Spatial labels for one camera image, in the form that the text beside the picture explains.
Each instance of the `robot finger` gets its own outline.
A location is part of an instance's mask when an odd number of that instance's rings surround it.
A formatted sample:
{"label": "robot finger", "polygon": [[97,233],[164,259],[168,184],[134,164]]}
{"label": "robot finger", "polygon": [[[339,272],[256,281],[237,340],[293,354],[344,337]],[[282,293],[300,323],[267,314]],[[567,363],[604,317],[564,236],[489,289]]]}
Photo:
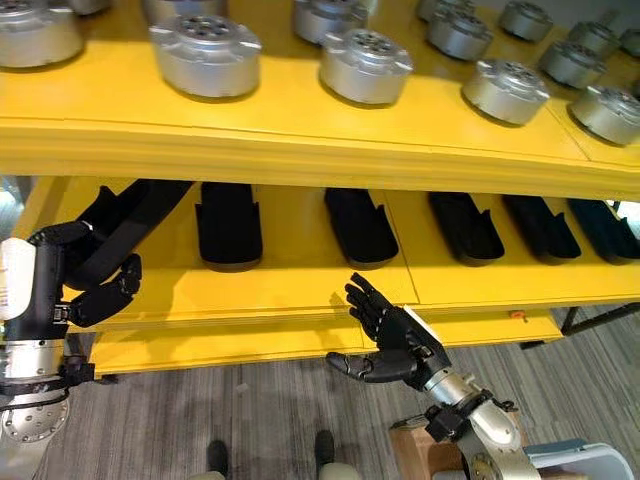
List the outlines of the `robot finger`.
{"label": "robot finger", "polygon": [[410,379],[416,360],[403,350],[385,350],[368,355],[327,354],[327,363],[348,377],[365,383],[387,383]]}

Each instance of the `metal frame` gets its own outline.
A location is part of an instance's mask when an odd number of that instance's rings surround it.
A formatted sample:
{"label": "metal frame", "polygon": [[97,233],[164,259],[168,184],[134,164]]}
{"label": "metal frame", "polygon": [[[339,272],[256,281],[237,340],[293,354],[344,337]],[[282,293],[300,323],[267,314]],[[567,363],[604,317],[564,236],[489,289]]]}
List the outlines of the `metal frame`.
{"label": "metal frame", "polygon": [[560,329],[565,337],[570,337],[571,335],[575,335],[576,333],[584,332],[585,330],[588,330],[590,328],[599,327],[600,325],[604,325],[606,323],[640,311],[640,302],[628,303],[614,310],[596,315],[593,318],[589,318],[584,322],[580,322],[579,324],[574,325],[573,322],[576,318],[576,315],[578,314],[579,309],[580,307],[571,307],[567,312],[567,316],[565,317],[562,328]]}

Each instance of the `yellow shelf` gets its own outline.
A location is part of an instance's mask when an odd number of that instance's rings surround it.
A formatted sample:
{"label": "yellow shelf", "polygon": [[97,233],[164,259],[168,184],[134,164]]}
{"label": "yellow shelf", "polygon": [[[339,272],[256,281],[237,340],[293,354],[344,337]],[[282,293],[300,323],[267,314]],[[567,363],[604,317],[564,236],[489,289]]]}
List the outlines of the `yellow shelf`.
{"label": "yellow shelf", "polygon": [[483,267],[467,267],[449,254],[424,192],[386,192],[398,240],[420,301],[419,311],[579,305],[637,301],[640,262],[611,265],[600,259],[566,200],[546,198],[554,213],[564,212],[582,255],[562,265],[540,263],[527,250],[499,195],[474,194],[491,218],[505,255]]}
{"label": "yellow shelf", "polygon": [[[118,192],[129,182],[43,178],[15,234],[26,237],[40,226],[71,220],[95,198],[101,184]],[[257,268],[218,273],[202,263],[194,213],[196,185],[139,246],[143,280],[134,302],[93,330],[315,323],[346,315],[343,285],[352,269],[331,231],[323,190],[254,188],[264,242],[264,258]],[[583,254],[573,262],[548,266],[528,253],[499,196],[474,195],[479,208],[491,209],[507,253],[494,264],[472,268],[450,256],[426,193],[373,191],[372,196],[387,208],[400,254],[384,268],[366,272],[366,277],[396,304],[414,305],[423,314],[475,313],[640,298],[640,262],[614,266],[597,257],[564,200],[548,202],[554,211],[566,212]],[[66,298],[73,295],[66,290]],[[457,340],[462,342],[465,332],[459,333]]]}
{"label": "yellow shelf", "polygon": [[[556,340],[562,334],[548,311],[526,319],[502,313],[439,315],[429,323],[447,347],[530,340]],[[252,326],[120,330],[99,333],[91,352],[98,376],[173,370],[230,363],[321,357],[329,351],[363,353],[375,345],[348,317],[322,321],[270,322]]]}
{"label": "yellow shelf", "polygon": [[[46,211],[26,215],[16,233],[24,237],[38,227],[72,220],[96,197],[101,184],[119,192],[129,183],[87,177],[41,180],[26,210]],[[352,269],[333,235],[324,189],[259,186],[254,198],[260,202],[264,244],[257,268],[220,273],[202,262],[194,208],[200,201],[196,185],[139,246],[143,278],[135,301],[96,329],[165,328],[184,326],[185,321],[256,323],[273,316],[295,319],[302,315],[313,320],[346,311],[343,286]],[[372,198],[385,203],[381,192],[372,192]],[[402,253],[384,268],[367,272],[367,278],[394,303],[418,301]],[[65,295],[72,298],[75,292],[67,289]]]}
{"label": "yellow shelf", "polygon": [[[547,108],[522,128],[472,112],[459,89],[474,66],[425,44],[414,3],[371,2],[370,26],[405,46],[416,71],[396,105],[365,109],[320,86],[320,52],[291,32],[290,0],[232,2],[232,17],[264,44],[262,82],[248,97],[210,102],[162,81],[138,3],[116,0],[82,20],[89,40],[77,59],[0,73],[0,169],[640,199],[634,150],[625,162],[609,161],[617,150],[608,146],[592,158]],[[541,53],[494,30],[489,55],[532,62]]]}

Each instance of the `shoe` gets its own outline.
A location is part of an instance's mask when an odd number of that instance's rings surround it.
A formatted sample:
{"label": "shoe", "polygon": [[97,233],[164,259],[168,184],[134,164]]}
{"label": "shoe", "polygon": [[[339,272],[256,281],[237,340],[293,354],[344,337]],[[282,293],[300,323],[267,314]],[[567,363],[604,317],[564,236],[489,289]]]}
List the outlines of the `shoe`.
{"label": "shoe", "polygon": [[335,461],[336,452],[333,446],[333,435],[329,430],[321,430],[317,433],[315,454],[318,471],[323,465]]}
{"label": "shoe", "polygon": [[214,440],[207,448],[207,462],[209,471],[220,472],[223,476],[229,474],[229,452],[221,440]]}

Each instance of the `black plastic tray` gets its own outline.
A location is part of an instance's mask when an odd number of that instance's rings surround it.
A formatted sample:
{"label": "black plastic tray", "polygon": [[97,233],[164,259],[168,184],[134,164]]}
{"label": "black plastic tray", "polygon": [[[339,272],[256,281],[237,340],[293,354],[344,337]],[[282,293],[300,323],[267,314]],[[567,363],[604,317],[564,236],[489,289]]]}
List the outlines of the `black plastic tray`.
{"label": "black plastic tray", "polygon": [[504,255],[489,210],[480,213],[468,193],[429,193],[429,203],[451,254],[465,265],[487,265]]}
{"label": "black plastic tray", "polygon": [[601,258],[614,265],[640,259],[640,242],[627,219],[618,219],[605,202],[571,198],[569,206]]}
{"label": "black plastic tray", "polygon": [[200,257],[214,270],[238,272],[262,258],[260,209],[251,185],[204,182],[196,205]]}
{"label": "black plastic tray", "polygon": [[324,199],[333,231],[351,266],[378,268],[398,254],[384,206],[376,208],[367,190],[327,188]]}
{"label": "black plastic tray", "polygon": [[503,195],[502,200],[532,255],[541,262],[558,265],[582,254],[564,213],[554,215],[542,197]]}
{"label": "black plastic tray", "polygon": [[192,184],[180,180],[136,180],[119,195],[101,186],[96,200],[78,217],[89,223],[93,232],[67,248],[66,284],[76,290],[88,290],[107,280]]}

